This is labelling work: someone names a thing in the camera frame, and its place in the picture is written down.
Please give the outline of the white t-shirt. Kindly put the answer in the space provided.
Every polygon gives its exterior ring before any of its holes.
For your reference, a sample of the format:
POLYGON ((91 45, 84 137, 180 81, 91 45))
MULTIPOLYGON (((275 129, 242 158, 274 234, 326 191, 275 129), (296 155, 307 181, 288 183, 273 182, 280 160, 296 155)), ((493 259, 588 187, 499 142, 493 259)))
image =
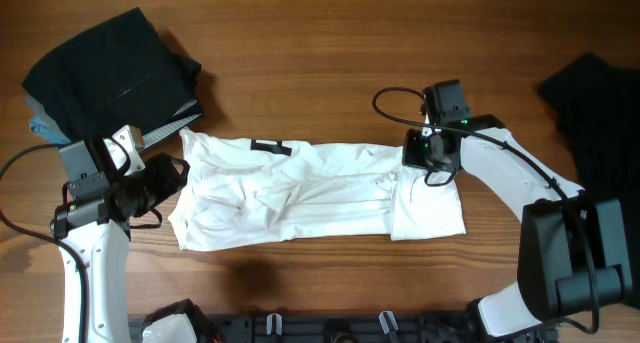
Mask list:
POLYGON ((248 138, 180 132, 190 166, 169 220, 183 250, 218 251, 297 238, 465 233, 457 187, 425 184, 401 147, 287 141, 290 154, 248 138))

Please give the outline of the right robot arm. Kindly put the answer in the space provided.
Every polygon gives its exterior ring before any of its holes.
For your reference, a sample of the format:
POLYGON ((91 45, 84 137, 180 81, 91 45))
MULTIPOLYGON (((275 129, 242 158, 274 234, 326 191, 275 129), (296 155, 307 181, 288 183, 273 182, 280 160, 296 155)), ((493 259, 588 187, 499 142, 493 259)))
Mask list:
POLYGON ((524 150, 494 116, 475 116, 457 80, 419 92, 425 120, 412 125, 403 152, 406 166, 422 168, 430 187, 451 183, 461 170, 487 185, 521 223, 517 279, 468 308, 479 342, 499 342, 571 315, 592 314, 632 291, 621 206, 588 194, 524 150))

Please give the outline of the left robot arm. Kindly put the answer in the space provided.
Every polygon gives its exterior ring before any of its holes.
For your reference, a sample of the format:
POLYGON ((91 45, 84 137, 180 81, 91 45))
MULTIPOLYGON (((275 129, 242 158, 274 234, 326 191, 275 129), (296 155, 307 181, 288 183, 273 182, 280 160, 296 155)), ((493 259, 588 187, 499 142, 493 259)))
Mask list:
POLYGON ((123 148, 116 164, 101 137, 60 148, 69 177, 51 222, 65 273, 65 342, 130 341, 126 262, 133 218, 156 213, 159 204, 187 184, 187 161, 159 153, 135 164, 123 148))

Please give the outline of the folded light blue garment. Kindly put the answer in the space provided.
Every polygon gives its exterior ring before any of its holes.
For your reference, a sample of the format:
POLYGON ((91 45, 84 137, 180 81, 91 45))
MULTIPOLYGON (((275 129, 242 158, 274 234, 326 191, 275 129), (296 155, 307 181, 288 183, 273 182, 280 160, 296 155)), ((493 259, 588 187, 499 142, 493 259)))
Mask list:
POLYGON ((34 115, 29 119, 30 131, 49 143, 67 144, 70 140, 62 133, 57 124, 49 118, 34 115))

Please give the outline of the folded grey garment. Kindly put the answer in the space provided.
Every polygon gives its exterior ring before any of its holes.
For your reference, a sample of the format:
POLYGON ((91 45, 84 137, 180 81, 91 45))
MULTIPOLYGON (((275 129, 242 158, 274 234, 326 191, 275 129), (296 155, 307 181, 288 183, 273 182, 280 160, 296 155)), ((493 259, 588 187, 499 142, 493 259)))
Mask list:
MULTIPOLYGON (((31 97, 30 95, 28 95, 25 98, 25 105, 33 111, 33 116, 39 115, 42 118, 49 118, 52 121, 54 121, 45 112, 43 105, 40 102, 38 102, 35 98, 31 97)), ((172 116, 172 120, 169 123, 167 123, 166 125, 160 128, 156 128, 148 133, 143 134, 145 148, 150 148, 153 145, 165 140, 166 138, 170 137, 174 133, 177 133, 184 126, 199 119, 202 115, 203 115, 203 109, 202 109, 202 106, 200 105, 200 102, 197 101, 196 99, 188 101, 180 109, 176 111, 176 113, 172 116)))

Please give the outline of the folded black garment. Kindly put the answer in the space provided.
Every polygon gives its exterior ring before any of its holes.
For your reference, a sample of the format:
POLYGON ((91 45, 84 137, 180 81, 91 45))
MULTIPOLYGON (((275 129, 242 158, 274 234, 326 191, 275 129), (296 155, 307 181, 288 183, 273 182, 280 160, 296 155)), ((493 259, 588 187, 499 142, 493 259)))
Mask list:
POLYGON ((196 99, 201 64, 172 53, 141 9, 104 21, 44 55, 22 82, 71 141, 124 125, 160 128, 196 99))

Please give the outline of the black garment on right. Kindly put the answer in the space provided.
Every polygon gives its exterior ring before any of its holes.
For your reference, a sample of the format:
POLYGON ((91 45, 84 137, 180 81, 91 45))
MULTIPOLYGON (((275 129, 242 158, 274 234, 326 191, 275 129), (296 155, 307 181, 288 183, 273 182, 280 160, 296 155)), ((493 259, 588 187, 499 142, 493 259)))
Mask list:
POLYGON ((556 111, 557 129, 588 190, 621 204, 633 290, 639 307, 639 71, 586 53, 544 80, 538 94, 556 111))

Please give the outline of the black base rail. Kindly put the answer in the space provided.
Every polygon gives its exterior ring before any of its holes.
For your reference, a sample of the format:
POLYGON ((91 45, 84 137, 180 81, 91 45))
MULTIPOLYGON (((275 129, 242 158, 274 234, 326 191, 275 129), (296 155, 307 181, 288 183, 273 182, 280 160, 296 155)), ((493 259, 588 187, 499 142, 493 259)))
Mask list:
POLYGON ((221 342, 330 343, 336 332, 349 333, 361 343, 455 343, 476 340, 460 311, 396 316, 398 329, 388 333, 376 315, 284 317, 279 333, 267 331, 265 316, 211 315, 209 319, 220 331, 221 342))

